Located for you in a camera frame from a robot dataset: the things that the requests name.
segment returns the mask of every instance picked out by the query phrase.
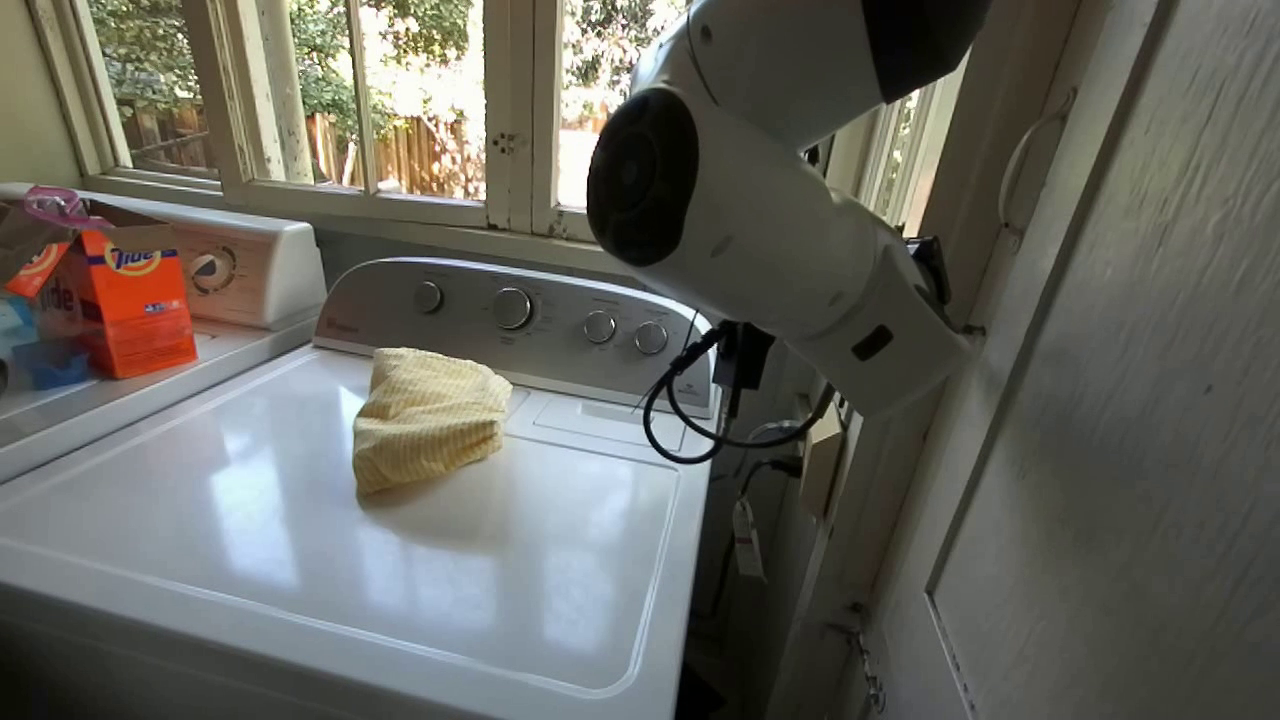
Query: yellow cloth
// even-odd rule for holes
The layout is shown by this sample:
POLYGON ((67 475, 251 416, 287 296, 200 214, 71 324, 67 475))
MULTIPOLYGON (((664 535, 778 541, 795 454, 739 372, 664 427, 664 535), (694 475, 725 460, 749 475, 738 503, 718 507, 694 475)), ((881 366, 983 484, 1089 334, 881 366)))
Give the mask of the yellow cloth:
POLYGON ((513 385, 485 362, 376 349, 368 398, 358 412, 358 491, 434 484, 500 449, 513 385))

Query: towel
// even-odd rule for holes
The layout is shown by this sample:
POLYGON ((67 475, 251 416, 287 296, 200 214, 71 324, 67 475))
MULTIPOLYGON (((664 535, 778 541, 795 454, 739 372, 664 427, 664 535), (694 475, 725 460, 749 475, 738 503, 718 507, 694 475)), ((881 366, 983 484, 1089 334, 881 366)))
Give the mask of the towel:
POLYGON ((358 491, 379 497, 443 479, 500 449, 513 385, 485 362, 376 349, 368 398, 358 412, 358 491))

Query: folded cloth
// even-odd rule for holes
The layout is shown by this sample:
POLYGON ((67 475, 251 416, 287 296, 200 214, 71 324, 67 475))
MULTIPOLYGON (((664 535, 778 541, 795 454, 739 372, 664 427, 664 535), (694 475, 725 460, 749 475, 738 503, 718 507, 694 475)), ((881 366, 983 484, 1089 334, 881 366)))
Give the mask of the folded cloth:
POLYGON ((485 362, 376 349, 368 398, 358 412, 358 491, 434 484, 500 449, 513 385, 485 362))

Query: window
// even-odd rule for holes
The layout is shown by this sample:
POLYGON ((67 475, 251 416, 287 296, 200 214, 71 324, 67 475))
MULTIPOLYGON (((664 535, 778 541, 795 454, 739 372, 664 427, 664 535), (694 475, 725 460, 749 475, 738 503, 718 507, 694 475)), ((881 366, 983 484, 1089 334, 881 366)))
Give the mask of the window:
POLYGON ((82 158, 237 207, 573 232, 683 0, 36 0, 82 158))

